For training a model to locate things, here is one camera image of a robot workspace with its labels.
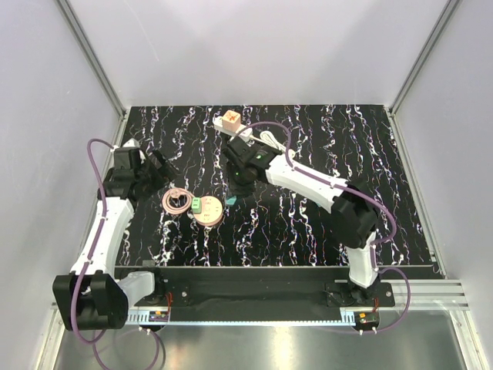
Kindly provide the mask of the right aluminium frame post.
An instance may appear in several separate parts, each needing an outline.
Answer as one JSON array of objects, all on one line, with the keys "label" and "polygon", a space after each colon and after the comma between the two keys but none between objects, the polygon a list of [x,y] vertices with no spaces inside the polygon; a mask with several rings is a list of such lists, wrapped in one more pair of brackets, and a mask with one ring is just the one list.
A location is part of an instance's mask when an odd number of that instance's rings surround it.
[{"label": "right aluminium frame post", "polygon": [[403,85],[398,90],[396,97],[392,104],[388,107],[388,112],[391,116],[395,116],[398,110],[401,108],[405,98],[410,92],[416,79],[419,77],[421,70],[424,68],[426,62],[434,51],[434,48],[440,41],[440,38],[444,34],[445,29],[448,27],[449,22],[454,17],[454,14],[461,5],[461,0],[447,0],[441,13],[439,14],[434,26],[432,27],[428,37],[426,38],[417,58],[415,59],[407,77],[404,80]]}]

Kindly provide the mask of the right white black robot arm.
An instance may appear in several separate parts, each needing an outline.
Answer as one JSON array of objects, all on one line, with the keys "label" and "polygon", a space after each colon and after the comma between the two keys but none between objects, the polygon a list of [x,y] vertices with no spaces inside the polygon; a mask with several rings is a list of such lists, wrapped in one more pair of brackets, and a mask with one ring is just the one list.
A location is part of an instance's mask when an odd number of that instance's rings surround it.
[{"label": "right white black robot arm", "polygon": [[262,182],[293,191],[325,209],[334,239],[347,251],[346,294],[362,306],[377,297],[379,277],[372,243],[376,241],[378,215],[364,193],[346,180],[296,163],[266,144],[249,145],[235,137],[222,148],[222,154],[227,158],[228,180],[236,190],[252,192],[255,184]]}]

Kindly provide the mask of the white power strip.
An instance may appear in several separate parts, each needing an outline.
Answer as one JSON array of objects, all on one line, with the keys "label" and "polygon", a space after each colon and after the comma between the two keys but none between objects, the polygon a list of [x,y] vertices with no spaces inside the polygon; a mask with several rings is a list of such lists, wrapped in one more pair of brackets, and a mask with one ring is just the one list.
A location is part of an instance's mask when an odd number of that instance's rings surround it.
[{"label": "white power strip", "polygon": [[224,133],[227,136],[235,137],[236,134],[240,135],[240,138],[244,142],[248,142],[252,139],[253,130],[245,125],[241,124],[240,121],[236,123],[224,122],[223,117],[217,117],[213,120],[214,129],[220,133]]}]

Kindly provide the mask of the green plug adapter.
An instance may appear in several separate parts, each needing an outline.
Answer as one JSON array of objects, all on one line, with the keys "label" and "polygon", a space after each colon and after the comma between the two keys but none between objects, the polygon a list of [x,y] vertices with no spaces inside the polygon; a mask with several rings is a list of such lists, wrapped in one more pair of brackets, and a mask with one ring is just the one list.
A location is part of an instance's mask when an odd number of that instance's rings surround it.
[{"label": "green plug adapter", "polygon": [[202,212],[202,199],[200,197],[193,197],[190,208],[194,214],[200,214]]}]

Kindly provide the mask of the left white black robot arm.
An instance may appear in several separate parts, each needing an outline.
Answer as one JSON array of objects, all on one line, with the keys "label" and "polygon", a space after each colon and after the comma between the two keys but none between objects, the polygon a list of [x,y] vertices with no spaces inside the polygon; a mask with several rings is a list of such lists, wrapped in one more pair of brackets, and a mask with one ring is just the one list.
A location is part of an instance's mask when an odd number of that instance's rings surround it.
[{"label": "left white black robot arm", "polygon": [[124,233],[139,205],[176,179],[177,169],[158,150],[145,153],[128,140],[112,150],[112,167],[98,177],[96,215],[82,253],[68,274],[55,277],[52,291],[69,331],[120,329],[129,309],[145,300],[160,304],[166,286],[159,273],[143,268],[115,276]]}]

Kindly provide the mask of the black marbled table mat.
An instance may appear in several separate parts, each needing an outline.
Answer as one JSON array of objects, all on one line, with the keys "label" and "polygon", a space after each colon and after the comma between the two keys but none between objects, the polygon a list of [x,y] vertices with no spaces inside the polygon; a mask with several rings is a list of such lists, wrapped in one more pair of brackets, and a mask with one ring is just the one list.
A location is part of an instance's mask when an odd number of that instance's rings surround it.
[{"label": "black marbled table mat", "polygon": [[[381,105],[237,106],[245,124],[267,122],[286,139],[298,162],[322,173],[358,180],[364,192],[394,216],[379,220],[387,242],[377,246],[383,265],[429,265],[433,259],[418,216],[386,109]],[[134,106],[124,138],[159,149],[179,170],[176,187],[196,196],[227,198],[223,136],[213,120],[225,106]],[[141,203],[123,234],[119,266],[337,266],[347,263],[329,214],[305,197],[264,183],[251,197],[227,205],[215,227],[192,214],[168,215],[157,194]]]}]

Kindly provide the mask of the pink round power socket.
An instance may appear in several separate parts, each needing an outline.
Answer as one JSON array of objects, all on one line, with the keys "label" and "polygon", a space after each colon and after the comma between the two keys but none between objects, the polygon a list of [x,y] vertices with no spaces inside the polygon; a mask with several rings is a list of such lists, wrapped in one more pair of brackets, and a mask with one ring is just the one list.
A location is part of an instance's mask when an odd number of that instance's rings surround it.
[{"label": "pink round power socket", "polygon": [[213,196],[204,196],[202,199],[202,212],[194,214],[196,222],[204,227],[213,227],[223,218],[223,204]]}]

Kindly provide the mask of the aluminium frame post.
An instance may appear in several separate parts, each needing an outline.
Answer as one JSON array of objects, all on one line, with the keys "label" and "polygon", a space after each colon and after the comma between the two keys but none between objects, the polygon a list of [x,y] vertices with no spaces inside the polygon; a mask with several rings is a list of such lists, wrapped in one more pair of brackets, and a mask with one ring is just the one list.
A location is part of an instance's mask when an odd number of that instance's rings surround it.
[{"label": "aluminium frame post", "polygon": [[116,112],[119,119],[122,120],[126,114],[126,107],[122,104],[121,99],[118,97],[115,88],[110,82],[71,2],[67,0],[55,0],[54,3],[57,5],[62,17],[65,19],[67,26],[73,34],[79,48],[82,50],[82,54],[85,56],[89,67],[93,71],[113,110]]},{"label": "aluminium frame post", "polygon": [[404,80],[403,85],[398,90],[396,97],[392,104],[388,107],[388,112],[391,116],[395,116],[398,110],[401,108],[405,98],[410,92],[416,79],[419,77],[421,70],[424,68],[426,62],[434,51],[434,48],[440,41],[440,38],[444,34],[445,29],[448,27],[449,22],[454,17],[454,14],[461,5],[461,0],[447,0],[441,13],[439,14],[434,26],[432,27],[428,37],[426,38],[417,58],[415,59],[407,77]]}]

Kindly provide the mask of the pink cube plug adapter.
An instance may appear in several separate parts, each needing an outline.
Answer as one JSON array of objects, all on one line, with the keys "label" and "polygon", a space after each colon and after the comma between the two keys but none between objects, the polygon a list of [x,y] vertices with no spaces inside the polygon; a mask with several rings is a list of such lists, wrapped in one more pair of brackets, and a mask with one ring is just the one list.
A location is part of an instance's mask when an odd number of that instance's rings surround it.
[{"label": "pink cube plug adapter", "polygon": [[241,114],[233,110],[227,110],[221,117],[223,128],[235,133],[241,127]]}]

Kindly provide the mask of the left aluminium frame post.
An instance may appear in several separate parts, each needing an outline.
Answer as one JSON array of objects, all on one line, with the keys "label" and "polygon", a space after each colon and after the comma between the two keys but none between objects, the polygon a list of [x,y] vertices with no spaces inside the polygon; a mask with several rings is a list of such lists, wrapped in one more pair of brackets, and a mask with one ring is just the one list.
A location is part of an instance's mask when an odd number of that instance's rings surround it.
[{"label": "left aluminium frame post", "polygon": [[119,119],[122,120],[126,114],[126,107],[122,104],[121,99],[118,97],[115,88],[110,82],[71,2],[67,0],[55,0],[54,3],[57,5],[62,17],[65,19],[67,26],[73,34],[79,48],[82,50],[82,54],[85,56],[89,67],[93,71],[113,110],[116,112]]}]

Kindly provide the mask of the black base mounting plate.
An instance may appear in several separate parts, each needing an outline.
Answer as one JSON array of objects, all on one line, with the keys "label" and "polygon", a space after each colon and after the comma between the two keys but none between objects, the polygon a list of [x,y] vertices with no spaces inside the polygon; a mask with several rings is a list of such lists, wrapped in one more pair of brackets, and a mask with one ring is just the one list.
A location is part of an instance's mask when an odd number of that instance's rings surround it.
[{"label": "black base mounting plate", "polygon": [[352,311],[395,306],[390,284],[358,303],[346,267],[160,267],[164,292],[136,310],[171,310],[173,325],[352,325]]}]

